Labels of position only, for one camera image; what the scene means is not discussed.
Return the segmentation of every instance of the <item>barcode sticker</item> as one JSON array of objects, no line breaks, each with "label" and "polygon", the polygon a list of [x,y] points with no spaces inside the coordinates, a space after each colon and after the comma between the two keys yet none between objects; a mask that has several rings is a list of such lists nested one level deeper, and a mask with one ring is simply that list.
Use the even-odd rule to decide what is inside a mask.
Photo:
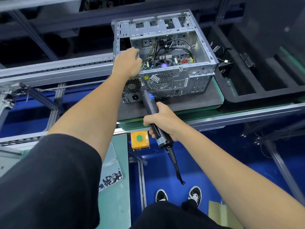
[{"label": "barcode sticker", "polygon": [[185,78],[184,86],[186,87],[188,85],[189,78]]}]

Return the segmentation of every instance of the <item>black sneaker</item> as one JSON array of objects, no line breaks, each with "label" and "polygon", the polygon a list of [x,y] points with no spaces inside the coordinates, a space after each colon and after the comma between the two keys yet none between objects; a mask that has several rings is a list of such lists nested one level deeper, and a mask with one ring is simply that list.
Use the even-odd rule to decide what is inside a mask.
[{"label": "black sneaker", "polygon": [[160,189],[156,193],[156,202],[168,201],[167,194],[164,190]]},{"label": "black sneaker", "polygon": [[189,192],[188,200],[193,199],[199,207],[201,203],[201,189],[198,186],[193,186]]}]

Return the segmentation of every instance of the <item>rear case fan grille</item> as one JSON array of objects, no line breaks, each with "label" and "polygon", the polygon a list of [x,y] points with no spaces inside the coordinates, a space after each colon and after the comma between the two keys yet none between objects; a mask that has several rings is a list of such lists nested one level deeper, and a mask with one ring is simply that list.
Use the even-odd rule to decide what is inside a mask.
[{"label": "rear case fan grille", "polygon": [[150,89],[159,91],[167,88],[170,85],[171,77],[166,73],[153,74],[147,81]]},{"label": "rear case fan grille", "polygon": [[125,84],[123,94],[133,94],[140,92],[140,81],[138,79],[128,80]]}]

